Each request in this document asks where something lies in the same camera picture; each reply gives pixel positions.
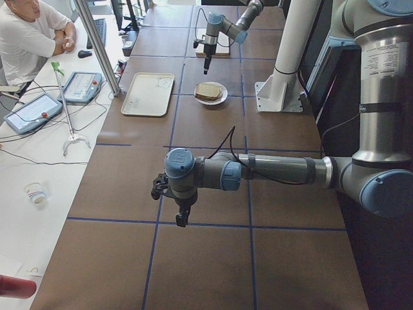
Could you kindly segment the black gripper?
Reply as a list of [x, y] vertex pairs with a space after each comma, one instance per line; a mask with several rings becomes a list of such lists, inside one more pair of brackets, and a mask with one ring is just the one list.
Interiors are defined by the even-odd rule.
[[179, 206], [176, 214], [176, 225], [186, 227], [190, 216], [191, 206], [197, 201], [197, 187], [186, 184], [183, 178], [169, 178], [165, 173], [158, 174], [152, 183], [151, 197], [159, 200], [161, 196], [173, 198]]
[[204, 44], [203, 52], [205, 54], [203, 73], [204, 75], [207, 75], [209, 68], [210, 68], [210, 63], [212, 60], [211, 57], [216, 53], [216, 37], [206, 34], [203, 40], [203, 44]]

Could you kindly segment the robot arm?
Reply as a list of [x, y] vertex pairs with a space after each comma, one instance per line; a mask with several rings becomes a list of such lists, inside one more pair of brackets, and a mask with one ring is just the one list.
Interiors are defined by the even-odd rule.
[[173, 198], [176, 223], [188, 223], [200, 188], [235, 191], [241, 179], [337, 189], [382, 217], [412, 209], [412, 158], [403, 145], [406, 89], [412, 81], [412, 2], [334, 1], [330, 45], [361, 48], [359, 149], [351, 157], [291, 158], [215, 151], [194, 157], [184, 148], [165, 157], [151, 195]]
[[282, 1], [251, 0], [241, 1], [247, 8], [241, 17], [235, 22], [228, 20], [223, 14], [210, 12], [206, 19], [207, 26], [203, 39], [194, 40], [194, 48], [199, 44], [203, 45], [205, 61], [203, 67], [204, 75], [208, 74], [213, 55], [216, 54], [218, 37], [222, 33], [233, 42], [242, 44], [247, 38], [247, 30], [254, 19], [261, 14], [266, 6], [279, 6]]

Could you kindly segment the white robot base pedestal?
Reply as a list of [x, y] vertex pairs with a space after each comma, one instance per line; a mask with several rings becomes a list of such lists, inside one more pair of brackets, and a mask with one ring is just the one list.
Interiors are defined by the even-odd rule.
[[290, 2], [274, 71], [265, 82], [257, 82], [258, 112], [302, 112], [298, 71], [320, 0]]

